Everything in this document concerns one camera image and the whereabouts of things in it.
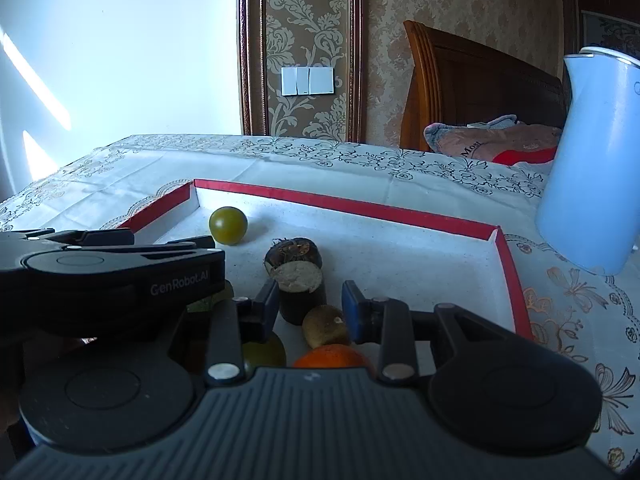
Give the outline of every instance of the white tray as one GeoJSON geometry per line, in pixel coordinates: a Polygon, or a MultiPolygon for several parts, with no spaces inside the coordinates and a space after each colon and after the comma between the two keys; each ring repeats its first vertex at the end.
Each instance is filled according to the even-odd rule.
{"type": "MultiPolygon", "coordinates": [[[[122,226],[137,244],[209,234],[209,216],[222,206],[249,220],[226,253],[226,278],[237,296],[253,297],[267,280],[263,259],[278,238],[306,237],[322,256],[328,303],[340,307],[345,280],[365,297],[387,296],[412,310],[455,303],[530,338],[522,290],[500,228],[457,218],[277,188],[195,180],[139,211],[122,226]]],[[[274,331],[291,364],[305,354],[300,327],[280,315],[274,331]]],[[[378,346],[358,348],[375,364],[378,346]]],[[[435,368],[427,342],[417,343],[421,374],[435,368]]]]}

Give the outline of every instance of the wooden headboard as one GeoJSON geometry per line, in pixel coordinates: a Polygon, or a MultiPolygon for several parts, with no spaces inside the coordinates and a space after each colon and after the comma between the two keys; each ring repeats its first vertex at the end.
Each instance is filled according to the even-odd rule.
{"type": "Polygon", "coordinates": [[[515,114],[527,124],[562,128],[561,81],[524,61],[475,41],[404,22],[414,74],[404,106],[400,147],[430,152],[431,123],[466,125],[515,114]]]}

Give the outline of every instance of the switch panel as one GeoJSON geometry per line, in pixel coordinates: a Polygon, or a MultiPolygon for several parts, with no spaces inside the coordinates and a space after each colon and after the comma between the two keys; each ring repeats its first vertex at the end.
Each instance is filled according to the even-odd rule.
{"type": "Polygon", "coordinates": [[[282,77],[282,95],[297,95],[296,67],[283,66],[280,75],[282,77]]]}
{"type": "Polygon", "coordinates": [[[334,93],[334,69],[330,66],[313,66],[309,69],[309,93],[334,93]]]}
{"type": "Polygon", "coordinates": [[[309,94],[309,67],[297,66],[296,67],[296,88],[298,95],[309,94]]]}

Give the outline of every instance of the white wall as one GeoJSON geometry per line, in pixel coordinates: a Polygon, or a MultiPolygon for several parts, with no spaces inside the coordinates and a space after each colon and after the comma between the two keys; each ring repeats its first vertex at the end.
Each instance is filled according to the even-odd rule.
{"type": "Polygon", "coordinates": [[[241,133],[236,0],[0,0],[0,26],[72,121],[0,51],[0,200],[31,180],[23,130],[61,166],[131,134],[241,133]]]}

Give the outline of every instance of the lace tablecloth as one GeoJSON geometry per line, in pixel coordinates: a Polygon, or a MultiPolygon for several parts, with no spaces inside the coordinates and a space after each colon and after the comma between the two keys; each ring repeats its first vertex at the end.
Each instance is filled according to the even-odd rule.
{"type": "Polygon", "coordinates": [[[639,453],[640,255],[595,276],[544,243],[533,222],[546,174],[364,144],[197,134],[132,136],[0,204],[0,230],[108,228],[194,178],[316,192],[501,225],[531,329],[589,370],[604,403],[589,446],[621,472],[639,453]]]}

